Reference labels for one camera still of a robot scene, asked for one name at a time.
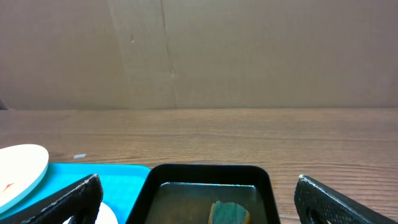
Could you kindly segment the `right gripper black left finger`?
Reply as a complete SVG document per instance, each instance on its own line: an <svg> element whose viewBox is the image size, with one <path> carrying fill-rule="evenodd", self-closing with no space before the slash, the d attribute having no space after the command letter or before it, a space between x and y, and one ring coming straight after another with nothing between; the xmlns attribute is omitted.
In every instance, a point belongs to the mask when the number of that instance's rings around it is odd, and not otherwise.
<svg viewBox="0 0 398 224"><path fill-rule="evenodd" d="M94 224L103 199L98 174L90 174L1 220L1 224Z"/></svg>

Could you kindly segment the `teal plastic tray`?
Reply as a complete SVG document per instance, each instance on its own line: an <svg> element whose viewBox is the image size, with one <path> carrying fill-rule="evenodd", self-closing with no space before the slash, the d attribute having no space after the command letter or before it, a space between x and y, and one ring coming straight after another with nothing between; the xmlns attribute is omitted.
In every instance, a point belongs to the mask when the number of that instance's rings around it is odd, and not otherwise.
<svg viewBox="0 0 398 224"><path fill-rule="evenodd" d="M103 202L125 223L150 169L139 165L50 163L43 179L20 202L1 214L5 219L68 185L98 174L103 187Z"/></svg>

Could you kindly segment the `small tape scrap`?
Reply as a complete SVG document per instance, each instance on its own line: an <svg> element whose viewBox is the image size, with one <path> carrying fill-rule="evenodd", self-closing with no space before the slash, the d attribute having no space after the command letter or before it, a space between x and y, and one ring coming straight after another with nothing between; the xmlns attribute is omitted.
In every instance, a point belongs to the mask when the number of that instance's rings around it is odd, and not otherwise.
<svg viewBox="0 0 398 224"><path fill-rule="evenodd" d="M81 159L81 158L84 158L84 157L86 157L86 154L76 154L76 155L73 156L74 159Z"/></svg>

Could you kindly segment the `white plate blue rim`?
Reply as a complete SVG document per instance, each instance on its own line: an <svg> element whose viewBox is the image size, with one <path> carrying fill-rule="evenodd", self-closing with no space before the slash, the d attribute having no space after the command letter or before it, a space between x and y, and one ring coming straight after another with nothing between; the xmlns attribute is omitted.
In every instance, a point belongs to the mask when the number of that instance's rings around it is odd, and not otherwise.
<svg viewBox="0 0 398 224"><path fill-rule="evenodd" d="M49 153L40 145L20 144L1 149L1 213L38 185L48 164Z"/></svg>

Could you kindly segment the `white pink plate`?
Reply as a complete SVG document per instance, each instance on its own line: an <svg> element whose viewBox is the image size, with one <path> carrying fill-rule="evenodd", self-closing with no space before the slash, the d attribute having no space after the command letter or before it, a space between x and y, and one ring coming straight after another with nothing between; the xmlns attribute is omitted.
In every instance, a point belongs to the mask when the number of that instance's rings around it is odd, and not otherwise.
<svg viewBox="0 0 398 224"><path fill-rule="evenodd" d="M95 224L118 224L116 215L109 206L101 202Z"/></svg>

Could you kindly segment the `black water basin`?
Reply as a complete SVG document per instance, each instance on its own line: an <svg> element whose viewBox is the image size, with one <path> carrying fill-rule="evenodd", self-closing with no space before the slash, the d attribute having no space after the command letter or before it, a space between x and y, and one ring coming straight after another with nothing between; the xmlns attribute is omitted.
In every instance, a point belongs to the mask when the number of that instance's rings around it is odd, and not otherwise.
<svg viewBox="0 0 398 224"><path fill-rule="evenodd" d="M215 223L217 208L241 207L248 223L280 223L268 173L256 166L163 164L153 168L128 223Z"/></svg>

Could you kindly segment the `cardboard backdrop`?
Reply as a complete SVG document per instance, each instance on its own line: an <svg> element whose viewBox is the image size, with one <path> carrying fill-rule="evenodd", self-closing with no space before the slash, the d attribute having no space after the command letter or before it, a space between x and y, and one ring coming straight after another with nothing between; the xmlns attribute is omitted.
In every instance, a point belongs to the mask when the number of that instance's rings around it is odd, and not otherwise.
<svg viewBox="0 0 398 224"><path fill-rule="evenodd" d="M397 106L396 1L2 1L15 110Z"/></svg>

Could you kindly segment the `green yellow sponge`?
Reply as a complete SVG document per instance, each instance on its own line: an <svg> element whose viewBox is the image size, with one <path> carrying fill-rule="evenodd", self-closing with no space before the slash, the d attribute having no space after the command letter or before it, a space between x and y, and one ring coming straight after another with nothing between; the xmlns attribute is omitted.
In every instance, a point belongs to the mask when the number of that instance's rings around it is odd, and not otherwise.
<svg viewBox="0 0 398 224"><path fill-rule="evenodd" d="M250 213L234 202L216 201L211 205L208 224L250 224Z"/></svg>

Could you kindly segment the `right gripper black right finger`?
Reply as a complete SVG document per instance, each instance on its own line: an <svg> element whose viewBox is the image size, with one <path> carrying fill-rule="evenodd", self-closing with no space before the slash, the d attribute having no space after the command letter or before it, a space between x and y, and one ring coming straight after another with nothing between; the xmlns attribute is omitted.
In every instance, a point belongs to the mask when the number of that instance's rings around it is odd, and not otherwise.
<svg viewBox="0 0 398 224"><path fill-rule="evenodd" d="M327 185L300 175L294 202L301 223L311 224L397 224Z"/></svg>

